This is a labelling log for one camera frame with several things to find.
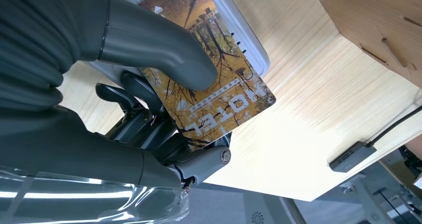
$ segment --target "card with autumn tree print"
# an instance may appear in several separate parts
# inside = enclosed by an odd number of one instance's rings
[[[218,71],[213,85],[195,92],[157,69],[142,70],[191,151],[219,139],[275,103],[276,98],[237,47],[212,0],[144,0],[139,5],[190,31]]]

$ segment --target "wooden board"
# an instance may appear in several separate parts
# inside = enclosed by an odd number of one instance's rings
[[[320,2],[345,38],[422,88],[422,0]]]
[[[234,2],[269,54],[264,81],[277,102],[235,129],[231,162],[206,182],[312,201],[422,133],[420,113],[349,173],[332,172],[328,163],[355,141],[421,105],[422,91],[340,36],[318,0]],[[105,78],[82,70],[90,68],[76,64],[65,75],[64,104],[88,129],[105,132],[119,108],[95,96],[95,82]],[[69,94],[69,85],[78,93]]]

